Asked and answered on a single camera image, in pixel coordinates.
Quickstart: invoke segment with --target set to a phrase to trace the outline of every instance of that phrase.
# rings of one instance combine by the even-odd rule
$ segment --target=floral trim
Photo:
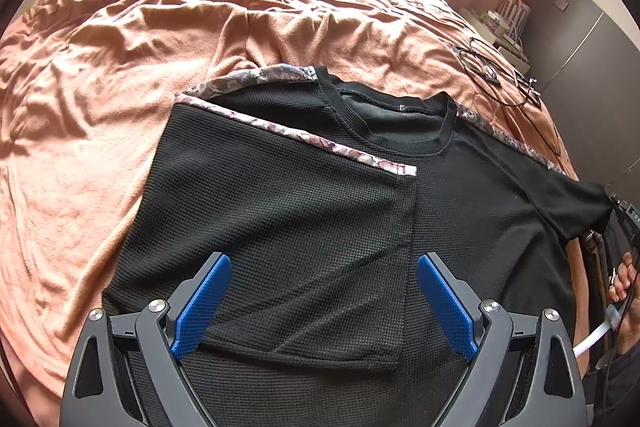
[[[476,111],[469,109],[468,107],[462,105],[461,103],[456,102],[456,107],[458,108],[458,118],[466,121],[478,128],[480,131],[487,133],[489,136],[494,137],[498,141],[501,141],[505,145],[508,145],[512,149],[515,149],[521,154],[528,156],[532,160],[541,163],[550,171],[560,172],[568,176],[566,172],[564,172],[561,168],[559,168],[555,163],[547,160],[542,154],[537,152],[535,149],[528,146],[526,143],[516,140],[515,138],[509,136],[504,131],[494,127],[489,122],[487,122],[482,115],[477,113]]]
[[[221,94],[234,92],[238,89],[242,89],[243,87],[257,86],[258,84],[269,84],[270,82],[308,82],[312,80],[318,80],[316,70],[312,66],[291,66],[289,64],[276,64],[274,66],[266,66],[264,68],[256,68],[253,70],[233,71],[232,73],[226,74],[225,76],[219,76],[218,78],[208,80],[207,82],[203,82],[201,84],[198,84],[197,86],[191,87],[191,89],[185,90],[181,94],[177,94],[176,102],[189,103],[191,105],[197,105],[198,107],[204,107],[199,102],[210,100],[212,98],[220,96]],[[531,148],[526,143],[516,140],[504,131],[491,125],[487,120],[485,120],[483,116],[481,116],[476,111],[469,109],[465,105],[462,105],[458,102],[456,102],[456,107],[458,109],[457,116],[461,120],[466,121],[466,123],[471,124],[480,131],[487,133],[489,136],[492,136],[508,147],[515,149],[519,153],[528,156],[533,161],[544,165],[547,169],[568,175],[555,163],[547,160],[542,154]],[[245,114],[229,111],[228,109],[211,103],[207,104],[207,107],[204,108],[210,109],[218,114],[222,114],[223,116],[227,116],[227,118],[244,121],[244,123],[248,123],[250,125],[266,129],[268,131],[282,134],[283,136],[289,136],[298,141],[310,143],[311,145],[316,145],[317,147],[329,150],[341,156],[352,159],[356,159],[356,156],[362,156],[363,159],[358,161],[360,161],[361,163],[366,163],[367,165],[378,166],[379,168],[383,168],[381,166],[382,164],[387,166],[396,166],[383,169],[389,172],[395,172],[396,174],[415,176],[414,166],[402,165],[390,162],[388,160],[383,160],[381,158],[377,158],[376,156],[372,156],[367,153],[351,149],[344,145],[334,143],[322,137],[309,134],[308,132],[300,129],[291,129],[277,123],[267,122],[266,120],[260,120],[259,118],[253,118]],[[408,169],[408,171],[398,172],[398,169]]]
[[[233,71],[225,76],[207,80],[183,91],[184,94],[210,100],[221,94],[237,91],[243,87],[269,84],[270,82],[307,82],[317,80],[316,70],[311,66],[289,66],[276,64],[253,70]]]
[[[293,129],[291,127],[280,125],[279,123],[262,120],[261,118],[255,118],[254,116],[236,112],[231,109],[227,109],[226,107],[207,102],[206,100],[201,100],[200,98],[196,98],[188,94],[184,94],[181,92],[177,93],[175,95],[175,103],[186,103],[188,105],[193,105],[194,107],[200,107],[202,109],[224,116],[225,118],[229,118],[230,120],[236,120],[252,127],[257,127],[260,129],[264,129],[265,131],[272,132],[273,134],[286,136],[287,138],[313,145],[314,147],[324,149],[335,155],[343,156],[350,160],[363,163],[364,165],[369,165],[371,167],[382,169],[383,171],[391,172],[392,174],[398,174],[399,176],[416,175],[417,169],[413,165],[404,165],[401,163],[395,163],[389,160],[378,158],[377,156],[373,156],[371,154],[352,149],[351,147],[347,147],[346,145],[332,142],[331,140],[327,140],[326,138],[322,138],[321,136],[316,136],[315,134],[308,133],[307,131],[304,131],[302,129]]]

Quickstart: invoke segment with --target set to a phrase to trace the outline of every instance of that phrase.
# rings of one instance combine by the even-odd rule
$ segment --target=human hand
[[[629,310],[626,312],[622,324],[620,324],[618,333],[618,352],[620,355],[626,353],[634,344],[640,341],[640,277],[636,279],[633,258],[627,252],[622,256],[622,263],[618,266],[613,284],[609,287],[611,300],[620,302],[626,299],[634,280],[636,280],[634,299],[629,305]]]

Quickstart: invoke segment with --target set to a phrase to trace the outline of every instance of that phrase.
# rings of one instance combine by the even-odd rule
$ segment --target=white cable
[[[587,349],[589,349],[593,344],[599,341],[607,331],[610,329],[614,329],[618,327],[620,322],[620,314],[618,310],[615,309],[613,304],[607,306],[607,318],[605,321],[591,331],[591,334],[584,339],[580,344],[574,347],[574,355],[578,358],[581,354],[583,354]]]

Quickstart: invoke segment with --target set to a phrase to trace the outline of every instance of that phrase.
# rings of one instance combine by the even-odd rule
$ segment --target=neckline
[[[438,153],[449,143],[458,111],[456,103],[446,92],[442,91],[425,100],[414,96],[397,97],[357,82],[343,82],[337,76],[329,74],[324,66],[316,68],[316,75],[323,95],[338,113],[343,124],[367,143],[387,151],[410,155]],[[342,99],[341,94],[356,94],[380,107],[399,112],[439,114],[444,119],[440,131],[431,139],[413,142],[389,140],[384,136],[373,134],[362,117]]]

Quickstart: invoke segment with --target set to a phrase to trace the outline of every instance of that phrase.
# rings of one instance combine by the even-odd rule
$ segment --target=orange bedsheet
[[[561,157],[463,72],[450,46],[473,34],[441,0],[41,0],[18,19],[0,42],[0,329],[36,420],[58,423],[178,90],[278,62],[395,95],[446,90],[575,176],[545,109],[524,110]],[[520,99],[503,84],[497,96]]]

